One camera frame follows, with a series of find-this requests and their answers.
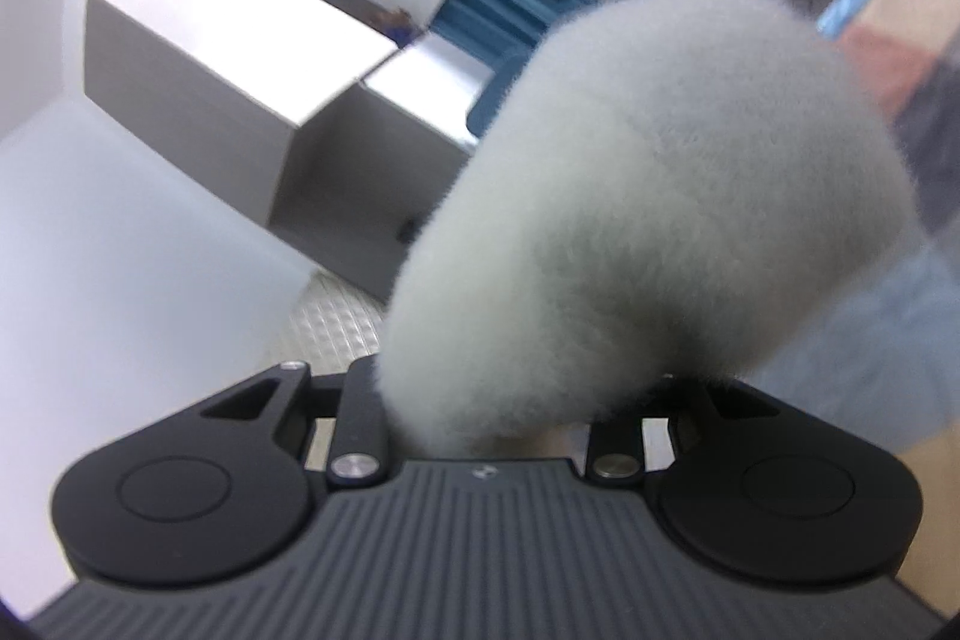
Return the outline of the cream and blue fluffy sweater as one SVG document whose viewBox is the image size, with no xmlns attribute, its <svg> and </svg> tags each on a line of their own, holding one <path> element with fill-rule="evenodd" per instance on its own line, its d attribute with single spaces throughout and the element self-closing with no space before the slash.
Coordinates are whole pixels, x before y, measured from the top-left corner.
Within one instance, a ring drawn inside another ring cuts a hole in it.
<svg viewBox="0 0 960 640">
<path fill-rule="evenodd" d="M 377 390 L 418 455 L 517 455 L 666 375 L 747 374 L 918 230 L 885 120 L 789 5 L 599 5 L 413 242 Z"/>
</svg>

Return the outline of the cream quilted headboard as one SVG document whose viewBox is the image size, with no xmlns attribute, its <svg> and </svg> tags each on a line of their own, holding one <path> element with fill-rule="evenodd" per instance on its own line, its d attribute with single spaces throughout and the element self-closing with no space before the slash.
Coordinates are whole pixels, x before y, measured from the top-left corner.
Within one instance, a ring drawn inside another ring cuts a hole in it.
<svg viewBox="0 0 960 640">
<path fill-rule="evenodd" d="M 263 353 L 260 367 L 304 362 L 314 375 L 345 372 L 379 349 L 384 305 L 337 276 L 317 271 Z"/>
</svg>

